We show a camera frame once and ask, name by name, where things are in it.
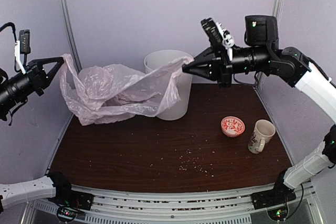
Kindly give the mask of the left aluminium frame post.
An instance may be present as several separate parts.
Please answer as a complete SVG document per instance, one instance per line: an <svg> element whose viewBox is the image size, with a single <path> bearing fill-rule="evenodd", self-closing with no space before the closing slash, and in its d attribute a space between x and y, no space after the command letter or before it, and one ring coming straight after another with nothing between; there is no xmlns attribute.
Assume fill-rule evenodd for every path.
<svg viewBox="0 0 336 224"><path fill-rule="evenodd" d="M79 73L82 70L82 65L79 59L78 50L77 50L75 37L74 37L74 32L73 32L72 25L71 25L67 0L60 0L60 5L61 5L64 24L65 24L68 44L69 44L71 55L72 55L74 65L75 65L75 70L77 73Z"/></svg>

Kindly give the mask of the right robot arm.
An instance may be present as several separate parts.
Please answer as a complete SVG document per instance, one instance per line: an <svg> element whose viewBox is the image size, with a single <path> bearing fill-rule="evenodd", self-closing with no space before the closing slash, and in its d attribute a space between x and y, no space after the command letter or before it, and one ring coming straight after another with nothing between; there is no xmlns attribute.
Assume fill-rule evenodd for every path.
<svg viewBox="0 0 336 224"><path fill-rule="evenodd" d="M307 95L326 115L335 120L335 84L309 57L295 47L279 48L277 19L267 15L245 17L246 47L239 47L227 30L211 18L201 21L210 47L182 67L184 73L230 87L237 73L262 72L280 77ZM314 151L298 164L283 170L270 190L253 193L255 209L285 204L296 198L294 190L307 179L335 165L335 127Z"/></svg>

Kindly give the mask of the translucent pink plastic bag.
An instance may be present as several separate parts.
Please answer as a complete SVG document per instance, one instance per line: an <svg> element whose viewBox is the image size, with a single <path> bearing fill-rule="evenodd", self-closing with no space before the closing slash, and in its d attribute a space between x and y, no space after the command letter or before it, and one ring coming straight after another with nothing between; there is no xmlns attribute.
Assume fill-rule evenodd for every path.
<svg viewBox="0 0 336 224"><path fill-rule="evenodd" d="M154 72L143 73L121 64L89 67L79 73L72 56L64 54L60 90L81 125L109 124L136 115L155 117L164 85Z"/></svg>

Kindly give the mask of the cream patterned ceramic mug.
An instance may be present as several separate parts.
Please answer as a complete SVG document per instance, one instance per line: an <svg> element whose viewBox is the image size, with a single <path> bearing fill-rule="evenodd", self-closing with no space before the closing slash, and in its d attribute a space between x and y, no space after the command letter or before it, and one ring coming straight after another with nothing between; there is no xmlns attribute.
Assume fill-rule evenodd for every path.
<svg viewBox="0 0 336 224"><path fill-rule="evenodd" d="M258 120L248 143L249 151L253 154L261 153L275 133L276 128L270 121Z"/></svg>

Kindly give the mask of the front aluminium rail base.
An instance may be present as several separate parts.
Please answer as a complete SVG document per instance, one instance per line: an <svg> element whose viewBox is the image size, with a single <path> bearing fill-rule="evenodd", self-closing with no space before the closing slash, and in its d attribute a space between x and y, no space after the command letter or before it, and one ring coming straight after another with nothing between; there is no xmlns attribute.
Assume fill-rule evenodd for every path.
<svg viewBox="0 0 336 224"><path fill-rule="evenodd" d="M326 223L319 209L312 183L303 183L304 196L298 210L284 222L272 220L268 213L282 205L255 209L252 193L273 188L273 184L201 193L131 193L73 186L92 194L90 210L82 210L70 223ZM296 209L302 190L295 189L296 200L283 204L289 215ZM48 200L28 203L19 223L62 223L57 205Z"/></svg>

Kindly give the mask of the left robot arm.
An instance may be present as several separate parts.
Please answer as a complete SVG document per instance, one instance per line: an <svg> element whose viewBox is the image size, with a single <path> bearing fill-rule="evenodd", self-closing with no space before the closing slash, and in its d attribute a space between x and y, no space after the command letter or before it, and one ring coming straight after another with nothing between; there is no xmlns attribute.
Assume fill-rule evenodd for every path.
<svg viewBox="0 0 336 224"><path fill-rule="evenodd" d="M56 197L64 205L76 199L73 190L56 187L46 175L71 117L59 84L64 70L44 95L33 94L14 115L12 125L1 122L1 222L5 216L19 216L15 210L36 199Z"/></svg>

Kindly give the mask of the red patterned ceramic bowl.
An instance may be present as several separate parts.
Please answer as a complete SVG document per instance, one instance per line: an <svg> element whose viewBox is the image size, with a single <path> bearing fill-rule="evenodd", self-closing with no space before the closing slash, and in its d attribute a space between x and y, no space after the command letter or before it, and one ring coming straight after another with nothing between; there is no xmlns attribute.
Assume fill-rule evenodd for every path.
<svg viewBox="0 0 336 224"><path fill-rule="evenodd" d="M227 116L221 120L222 132L228 137L238 137L245 131L244 122L235 116Z"/></svg>

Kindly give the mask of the white plastic trash bin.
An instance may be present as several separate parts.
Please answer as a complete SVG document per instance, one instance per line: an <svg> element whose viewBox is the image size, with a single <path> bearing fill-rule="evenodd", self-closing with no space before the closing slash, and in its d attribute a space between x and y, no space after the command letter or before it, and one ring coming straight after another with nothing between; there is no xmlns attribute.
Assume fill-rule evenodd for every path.
<svg viewBox="0 0 336 224"><path fill-rule="evenodd" d="M182 118L188 110L192 75L182 72L182 65L193 61L193 56L179 50L159 50L144 58L145 72L154 72L159 84L164 85L159 103L159 119L174 121Z"/></svg>

